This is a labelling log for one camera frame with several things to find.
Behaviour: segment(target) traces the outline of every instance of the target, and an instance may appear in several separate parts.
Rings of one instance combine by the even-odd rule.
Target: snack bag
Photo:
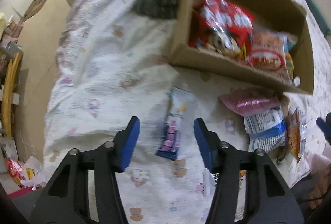
[[[289,66],[290,63],[293,66],[289,53],[286,60],[284,48],[287,48],[287,42],[285,35],[271,33],[268,30],[254,31],[251,42],[246,46],[246,63],[249,66],[269,72],[282,82],[292,84],[292,79],[286,68],[287,61]]]
[[[286,142],[286,124],[281,107],[244,117],[244,125],[251,140],[250,152],[263,149],[268,153]]]
[[[252,33],[253,15],[226,0],[206,0],[193,12],[189,46],[237,57]]]
[[[269,153],[273,149],[284,146],[286,143],[286,131],[281,135],[268,138],[256,138],[251,140],[248,146],[249,152],[254,152],[256,149],[263,149],[266,153]]]
[[[220,95],[219,99],[228,109],[243,117],[263,113],[280,106],[277,97],[262,88],[237,89],[230,94]]]
[[[306,145],[306,116],[298,107],[287,117],[288,149],[292,156],[300,161]]]
[[[24,186],[22,186],[21,180],[25,179],[22,170],[22,166],[24,165],[24,163],[6,158],[5,164],[7,167],[8,174],[14,179],[14,181],[20,188],[23,188]]]
[[[171,93],[171,105],[167,113],[163,142],[155,155],[171,159],[177,159],[179,149],[179,127],[188,105],[194,99],[194,95],[187,91],[174,87]]]

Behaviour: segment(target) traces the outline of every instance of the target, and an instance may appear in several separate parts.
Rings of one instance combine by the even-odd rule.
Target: cartoon pattern fabric
[[[288,154],[280,172],[289,186],[310,171],[306,155],[325,147],[315,120],[331,104],[331,51],[304,0],[315,58],[314,96],[289,94],[307,111],[306,152],[297,164]],[[237,149],[247,150],[243,118],[217,98],[231,89],[252,86],[215,74],[173,68],[163,57],[175,20],[141,17],[131,11],[135,0],[76,0],[60,38],[56,81],[45,116],[44,172],[52,175],[70,148],[97,148],[138,116],[141,131],[130,166],[117,176],[130,223],[200,223],[206,220],[212,195],[203,196],[200,152],[193,120],[202,117],[208,129]],[[163,135],[168,91],[176,86],[193,93],[196,109],[181,127],[177,161],[155,156]],[[241,178],[241,189],[244,180]],[[89,184],[91,211],[93,183]],[[237,218],[244,199],[239,199]]]

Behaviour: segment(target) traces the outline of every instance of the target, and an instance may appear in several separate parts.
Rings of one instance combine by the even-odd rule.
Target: clutter
[[[14,89],[14,82],[17,76],[17,69],[19,66],[19,62],[23,56],[22,52],[17,52],[15,54],[14,61],[10,60],[7,73],[6,73],[6,79],[3,89],[3,101],[2,101],[2,109],[1,109],[1,122],[3,124],[4,130],[6,132],[6,136],[8,139],[11,139],[12,133],[11,133],[11,103],[13,98],[13,89]]]
[[[47,179],[43,173],[43,164],[34,156],[30,156],[27,162],[22,166],[24,179],[21,179],[21,184],[25,187],[43,188],[46,186]]]
[[[16,184],[22,188],[21,180],[24,179],[22,166],[24,165],[21,161],[14,161],[12,159],[5,159],[5,166],[7,168],[8,174],[14,179]]]
[[[179,148],[180,124],[194,95],[174,87],[164,129],[163,142],[155,155],[175,161]]]
[[[168,49],[168,58],[171,65],[214,72],[281,92],[313,94],[314,61],[312,43],[306,21],[306,12],[303,7],[293,0],[226,0],[249,10],[249,13],[254,15],[255,24],[270,28],[273,31],[282,30],[298,37],[295,52],[291,52],[294,65],[293,77],[298,76],[301,80],[300,85],[295,87],[289,80],[279,79],[269,72],[247,66],[245,62],[224,57],[220,53],[207,49],[198,50],[193,48],[190,44],[192,7],[202,1],[205,0],[180,0],[177,25],[174,28],[173,40]],[[280,57],[281,59],[284,59],[284,54],[287,54],[285,49]],[[286,72],[291,75],[292,71],[284,69],[284,76],[287,75]]]
[[[293,114],[289,111],[287,117],[287,135],[288,135],[288,148],[292,156],[300,161],[306,145],[306,115],[297,107]]]
[[[282,94],[272,94],[260,88],[237,89],[219,99],[231,111],[244,117],[245,131],[249,134],[249,152],[265,152],[284,146],[289,99]]]
[[[219,96],[219,99],[227,108],[243,117],[259,114],[272,107],[280,106],[277,97],[262,88],[237,89],[229,94]]]
[[[254,21],[253,15],[226,0],[205,0],[194,8],[192,19],[198,30],[191,30],[189,46],[206,48],[235,58],[245,50]]]
[[[14,161],[19,160],[19,157],[17,155],[15,141],[13,138],[7,138],[4,134],[0,134],[0,145],[1,145],[1,149],[4,152],[6,158],[10,158]]]

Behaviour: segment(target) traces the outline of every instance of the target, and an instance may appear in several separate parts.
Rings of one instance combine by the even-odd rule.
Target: cardboard box
[[[188,44],[192,7],[202,0],[180,0],[177,25],[173,41],[169,45],[168,57],[175,66],[190,67],[218,73],[238,80],[284,92],[313,94],[314,62],[312,43],[302,6],[292,0],[230,0],[245,8],[256,17],[256,22],[275,31],[284,31],[299,37],[298,45],[291,51],[294,63],[294,77],[301,83],[294,87],[280,82],[274,76],[259,69],[244,66],[213,52],[203,53]]]

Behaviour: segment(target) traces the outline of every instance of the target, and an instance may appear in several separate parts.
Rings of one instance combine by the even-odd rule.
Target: snack packet
[[[24,163],[20,161],[13,161],[12,159],[6,158],[5,165],[10,177],[14,179],[14,181],[20,188],[23,188],[24,186],[21,184],[21,180],[25,179],[22,170],[22,166],[24,165]]]
[[[254,152],[256,149],[263,149],[266,153],[269,153],[273,149],[283,146],[286,143],[286,131],[281,135],[268,138],[256,138],[251,140],[248,146],[249,152]]]
[[[229,94],[220,95],[219,99],[228,109],[243,117],[253,116],[280,106],[277,97],[262,88],[237,89]]]
[[[286,131],[285,119],[280,107],[244,117],[244,125],[251,140],[278,136]]]
[[[292,79],[286,68],[285,47],[287,48],[287,37],[268,30],[254,31],[251,42],[246,46],[246,63],[269,72],[282,82],[292,84]],[[293,66],[291,55],[288,53],[288,62]]]
[[[171,105],[167,113],[163,142],[155,155],[171,159],[177,159],[179,148],[180,124],[188,105],[194,99],[194,95],[187,91],[174,87],[171,93]]]
[[[306,115],[297,107],[294,113],[289,113],[287,117],[287,135],[288,149],[298,162],[305,151],[306,128]]]
[[[281,107],[244,117],[244,125],[251,140],[250,152],[259,148],[268,153],[286,142],[286,124]]]
[[[227,0],[206,0],[193,11],[189,46],[236,57],[252,33],[254,16]]]

